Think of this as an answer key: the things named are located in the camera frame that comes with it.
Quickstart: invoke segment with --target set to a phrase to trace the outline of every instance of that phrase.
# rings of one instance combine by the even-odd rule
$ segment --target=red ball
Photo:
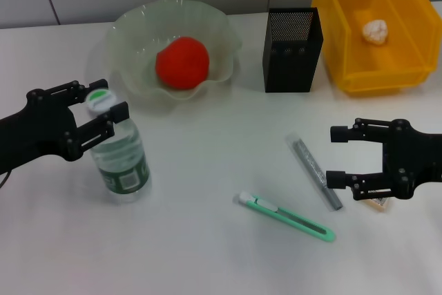
[[[180,37],[157,54],[155,70],[168,86],[195,88],[209,74],[209,54],[203,43],[192,37]]]

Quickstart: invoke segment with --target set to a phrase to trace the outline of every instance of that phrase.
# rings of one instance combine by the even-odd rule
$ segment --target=water bottle
[[[92,117],[109,111],[118,104],[113,91],[97,89],[86,97]],[[137,200],[150,185],[150,171],[143,143],[132,119],[114,124],[115,135],[94,146],[90,153],[101,173],[110,195],[117,203]]]

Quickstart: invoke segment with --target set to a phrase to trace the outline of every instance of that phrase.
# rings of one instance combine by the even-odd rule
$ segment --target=black mesh pencil holder
[[[316,8],[271,8],[262,68],[266,93],[308,93],[323,45]]]

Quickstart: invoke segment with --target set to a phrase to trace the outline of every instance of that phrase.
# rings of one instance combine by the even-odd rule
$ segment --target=green box cutter
[[[289,210],[277,207],[276,205],[273,205],[266,200],[263,200],[255,195],[251,195],[245,191],[240,193],[239,201],[252,209],[262,212],[263,214],[267,214],[268,216],[278,219],[279,221],[285,222],[286,224],[293,226],[307,234],[315,236],[323,241],[333,242],[336,237],[330,228],[317,224],[316,222],[308,220],[296,213],[290,212]]]

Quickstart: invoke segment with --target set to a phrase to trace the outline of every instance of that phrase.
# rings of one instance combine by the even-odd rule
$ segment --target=green bottle label
[[[102,174],[104,183],[106,183],[106,187],[110,191],[122,194],[140,190],[146,184],[151,174],[147,167],[146,156],[144,155],[134,167],[125,171],[114,173],[99,169],[99,172]]]

